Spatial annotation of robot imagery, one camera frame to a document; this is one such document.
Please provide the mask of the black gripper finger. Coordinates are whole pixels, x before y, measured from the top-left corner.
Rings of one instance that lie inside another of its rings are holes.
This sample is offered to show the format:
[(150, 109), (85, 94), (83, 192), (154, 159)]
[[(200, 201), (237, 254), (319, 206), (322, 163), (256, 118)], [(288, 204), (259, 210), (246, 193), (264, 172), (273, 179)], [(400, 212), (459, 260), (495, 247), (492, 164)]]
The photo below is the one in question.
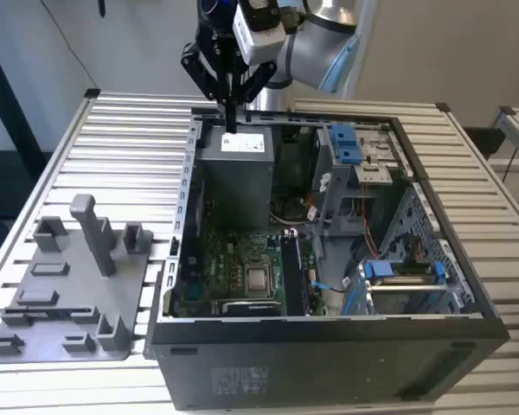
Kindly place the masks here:
[(232, 131), (232, 102), (228, 84), (228, 72), (220, 54), (220, 49), (215, 49), (213, 60), (208, 64), (214, 73), (211, 73), (203, 63), (201, 57), (208, 58), (201, 53), (196, 42), (187, 43), (183, 47), (181, 64), (190, 78), (198, 86), (204, 97), (208, 100), (215, 100), (222, 109), (225, 119), (226, 132)]
[(246, 79), (242, 77), (249, 67), (246, 64), (238, 65), (233, 69), (231, 80), (231, 132), (236, 132), (237, 108), (245, 103), (251, 103), (261, 89), (269, 82), (277, 70), (275, 61), (260, 63), (256, 70)]

